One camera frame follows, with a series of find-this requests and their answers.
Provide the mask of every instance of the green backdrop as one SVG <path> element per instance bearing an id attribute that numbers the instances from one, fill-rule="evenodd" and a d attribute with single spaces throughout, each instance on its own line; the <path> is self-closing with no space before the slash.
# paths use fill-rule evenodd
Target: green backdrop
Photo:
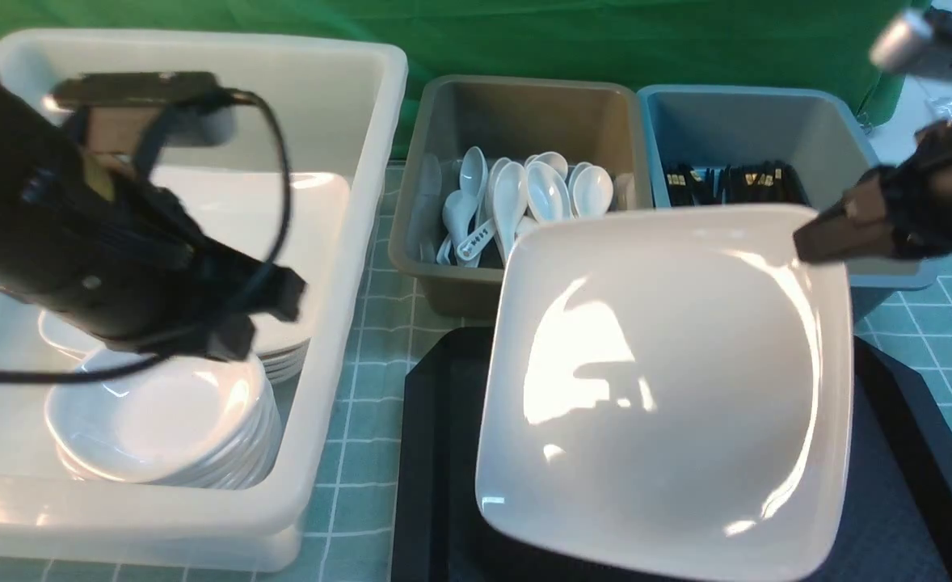
<path id="1" fill-rule="evenodd" d="M 867 60 L 897 11 L 930 0 L 0 0 L 0 37 L 33 27 L 301 34 L 396 44 L 410 77 L 394 155 L 425 82 L 510 74 L 815 88 L 868 121 L 902 82 Z"/>

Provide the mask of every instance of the gray plastic bin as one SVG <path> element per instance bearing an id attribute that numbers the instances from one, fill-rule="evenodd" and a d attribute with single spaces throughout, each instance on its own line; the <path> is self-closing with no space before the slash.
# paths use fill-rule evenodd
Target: gray plastic bin
<path id="1" fill-rule="evenodd" d="M 878 163 L 853 114 L 833 95 L 800 89 L 654 85 L 641 89 L 655 204 L 668 207 L 663 166 L 790 163 L 811 206 L 826 209 Z M 935 281 L 931 262 L 848 262 L 857 320 L 899 289 Z"/>
<path id="2" fill-rule="evenodd" d="M 494 244 L 480 268 L 438 265 L 429 257 L 447 234 L 440 210 L 458 188 L 461 156 L 471 146 L 488 162 L 558 151 L 571 163 L 602 166 L 613 178 L 629 174 L 632 185 L 617 192 L 617 210 L 652 207 L 633 91 L 606 82 L 437 78 L 422 93 L 389 244 L 394 266 L 417 277 L 436 313 L 492 319 L 498 310 L 504 270 Z"/>

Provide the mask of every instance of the white plate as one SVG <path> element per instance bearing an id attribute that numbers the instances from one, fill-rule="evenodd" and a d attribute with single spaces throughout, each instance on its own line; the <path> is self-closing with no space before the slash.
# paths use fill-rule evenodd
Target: white plate
<path id="1" fill-rule="evenodd" d="M 272 423 L 272 433 L 269 435 L 267 456 L 264 458 L 263 463 L 258 464 L 254 470 L 246 476 L 246 479 L 244 479 L 242 483 L 235 483 L 235 486 L 233 486 L 234 489 L 248 489 L 248 487 L 253 487 L 257 485 L 257 483 L 261 483 L 262 480 L 265 480 L 268 473 L 272 471 L 276 458 L 279 457 L 281 432 L 283 432 L 283 426 L 281 426 L 280 417 L 276 414 L 276 418 Z"/>
<path id="2" fill-rule="evenodd" d="M 208 236 L 255 259 L 267 254 L 281 213 L 277 174 L 161 167 L 152 181 L 177 192 L 185 210 Z M 254 351 L 258 354 L 297 346 L 314 334 L 316 309 L 321 303 L 314 290 L 320 289 L 328 276 L 329 258 L 335 253 L 342 224 L 329 217 L 346 213 L 350 196 L 347 180 L 329 173 L 293 174 L 293 188 L 296 205 L 310 211 L 293 213 L 292 229 L 277 263 L 294 269 L 309 287 L 295 323 L 281 322 L 269 314 L 253 317 L 257 327 Z"/>
<path id="3" fill-rule="evenodd" d="M 81 369 L 141 357 L 99 350 Z M 95 474 L 150 483 L 224 447 L 250 419 L 265 386 L 255 356 L 231 364 L 173 358 L 128 378 L 55 386 L 44 420 L 59 446 Z"/>
<path id="4" fill-rule="evenodd" d="M 269 373 L 268 381 L 272 384 L 277 384 L 279 382 L 284 382 L 289 380 L 292 376 L 296 376 L 303 369 L 303 362 L 299 362 L 297 365 L 293 365 L 292 368 L 282 369 L 279 372 Z"/>
<path id="5" fill-rule="evenodd" d="M 215 485 L 215 489 L 244 489 L 255 485 L 263 471 L 270 468 L 269 460 L 277 451 L 277 435 L 281 432 L 279 413 L 274 413 L 274 421 L 267 424 L 264 434 L 258 435 L 255 447 L 250 450 L 236 471 L 229 474 Z"/>
<path id="6" fill-rule="evenodd" d="M 525 235 L 487 379 L 487 522 L 672 577 L 815 570 L 842 513 L 853 402 L 845 268 L 794 251 L 815 215 L 652 211 Z"/>
<path id="7" fill-rule="evenodd" d="M 70 473 L 70 476 L 72 476 L 74 480 L 102 479 L 100 476 L 89 471 L 86 467 L 83 467 L 76 459 L 71 458 L 70 455 L 63 450 L 62 446 L 56 445 L 56 458 L 59 459 L 59 463 L 63 465 L 63 468 L 66 469 L 66 472 Z"/>
<path id="8" fill-rule="evenodd" d="M 306 349 L 307 349 L 307 343 L 304 342 L 300 345 L 292 346 L 288 350 L 258 353 L 257 357 L 261 358 L 262 364 L 266 365 L 266 364 L 270 364 L 270 362 L 284 361 L 284 360 L 287 360 L 287 358 L 296 357 L 300 354 L 300 352 L 303 352 Z"/>
<path id="9" fill-rule="evenodd" d="M 192 464 L 191 467 L 178 471 L 176 474 L 156 482 L 158 485 L 178 485 L 184 487 L 207 487 L 222 475 L 239 467 L 247 456 L 246 451 L 259 438 L 269 431 L 272 423 L 274 397 L 270 384 L 261 395 L 261 402 L 255 406 L 253 417 L 244 424 L 243 429 L 230 440 L 227 445 L 210 457 Z"/>
<path id="10" fill-rule="evenodd" d="M 284 372 L 286 369 L 291 369 L 295 365 L 303 365 L 303 354 L 300 354 L 299 357 L 293 358 L 292 360 L 286 360 L 280 362 L 276 365 L 265 365 L 264 372 L 268 376 L 272 376 L 274 373 Z"/>
<path id="11" fill-rule="evenodd" d="M 280 355 L 278 357 L 264 358 L 261 357 L 261 364 L 264 365 L 265 369 L 275 369 L 279 368 L 280 365 L 292 364 L 296 361 L 302 361 L 303 357 L 307 353 L 306 346 L 294 350 L 291 353 Z"/>

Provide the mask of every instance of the black cable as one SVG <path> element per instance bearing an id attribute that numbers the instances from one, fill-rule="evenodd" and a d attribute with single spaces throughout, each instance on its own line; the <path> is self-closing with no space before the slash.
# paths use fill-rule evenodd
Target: black cable
<path id="1" fill-rule="evenodd" d="M 199 321 L 196 329 L 213 328 L 214 325 L 221 323 L 229 314 L 237 312 L 242 306 L 246 305 L 251 298 L 264 285 L 267 277 L 272 275 L 276 268 L 276 259 L 279 258 L 281 250 L 285 245 L 285 239 L 289 236 L 290 222 L 293 218 L 293 186 L 289 163 L 289 154 L 285 150 L 285 139 L 276 114 L 261 96 L 250 91 L 241 91 L 239 89 L 225 89 L 225 96 L 231 100 L 232 104 L 237 106 L 253 106 L 261 110 L 264 120 L 272 131 L 276 153 L 279 155 L 279 167 L 281 173 L 281 182 L 283 182 L 283 192 L 281 193 L 281 218 L 279 224 L 279 234 L 272 248 L 268 251 L 267 257 L 261 266 L 255 270 L 254 275 L 246 280 L 238 292 L 232 296 L 220 309 L 215 310 L 211 316 Z M 147 369 L 155 368 L 165 361 L 174 357 L 174 353 L 154 354 L 142 361 L 133 362 L 133 364 L 117 365 L 114 368 L 97 369 L 94 372 L 7 372 L 0 369 L 0 384 L 85 384 L 89 382 L 103 382 L 106 380 L 115 380 L 130 376 L 132 373 L 144 372 Z"/>

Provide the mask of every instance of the chopsticks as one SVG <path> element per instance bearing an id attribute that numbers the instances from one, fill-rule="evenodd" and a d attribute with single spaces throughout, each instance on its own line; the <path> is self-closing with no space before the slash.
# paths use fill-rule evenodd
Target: chopsticks
<path id="1" fill-rule="evenodd" d="M 808 205 L 796 170 L 785 162 L 695 170 L 688 163 L 664 169 L 671 206 L 787 203 Z"/>

